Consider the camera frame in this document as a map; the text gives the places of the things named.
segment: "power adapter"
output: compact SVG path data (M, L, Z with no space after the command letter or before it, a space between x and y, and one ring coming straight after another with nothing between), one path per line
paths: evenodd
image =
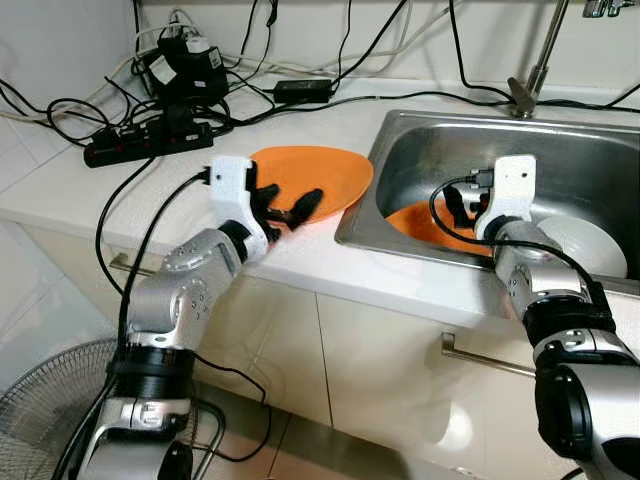
M276 103L328 103L331 80L281 80L273 89Z

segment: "cabinet door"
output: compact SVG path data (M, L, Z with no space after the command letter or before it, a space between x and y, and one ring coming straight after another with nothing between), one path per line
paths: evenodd
M213 309L199 349L266 387L268 402L330 425L315 295L241 276ZM254 399L244 379L198 364L197 378Z
M93 245L93 241L53 232L42 228L22 226L27 234L44 250L60 269L76 284L78 289L114 323L120 310L120 294L116 292L102 273ZM118 254L128 256L132 263L136 252L127 249L102 248L107 265ZM142 268L157 270L162 261L159 255L146 254ZM111 275L120 286L124 286L128 273L109 267Z
M451 332L456 348L531 366L526 340L322 295L318 308L338 430L492 480L574 468L538 436L533 379L441 355Z

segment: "countertop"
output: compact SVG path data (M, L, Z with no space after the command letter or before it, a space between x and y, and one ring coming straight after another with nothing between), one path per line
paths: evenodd
M401 94L421 88L415 81L362 79L345 82L337 98L369 92ZM261 102L264 103L249 92L237 92L230 105L236 118L245 118L266 108ZM156 160L116 203L106 223L104 240L114 246L136 247L162 201L216 155L250 156L277 145L324 145L366 156L386 113L392 109L504 116L504 111L496 108L425 96L343 104L314 113L280 115L237 128L217 138L213 148ZM566 108L541 107L537 118L638 125L634 114ZM70 147L0 194L0 218L93 239L107 198L141 164L138 161L89 169L82 160L82 150ZM340 218L341 214L334 215L287 235L262 260L247 266L245 273L451 325L524 336L501 284L491 272L339 245L334 234ZM208 189L204 185L193 186L169 207L148 251L165 254L212 225L215 216ZM607 295L621 336L638 348L640 301L621 294Z

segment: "stainless steel sink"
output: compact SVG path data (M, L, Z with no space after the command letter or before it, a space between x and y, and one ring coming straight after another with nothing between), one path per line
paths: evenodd
M371 150L374 179L340 222L340 243L491 268L491 260L411 238L385 217L429 198L441 183L488 168L508 154L537 158L538 222L584 218L607 231L627 258L627 279L600 277L608 290L640 295L640 129L536 120L392 111ZM466 200L478 191L462 191Z

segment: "fan grille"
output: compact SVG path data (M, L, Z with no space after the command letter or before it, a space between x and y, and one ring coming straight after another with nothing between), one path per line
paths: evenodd
M49 480L96 397L116 341L72 348L24 375L0 398L0 478Z

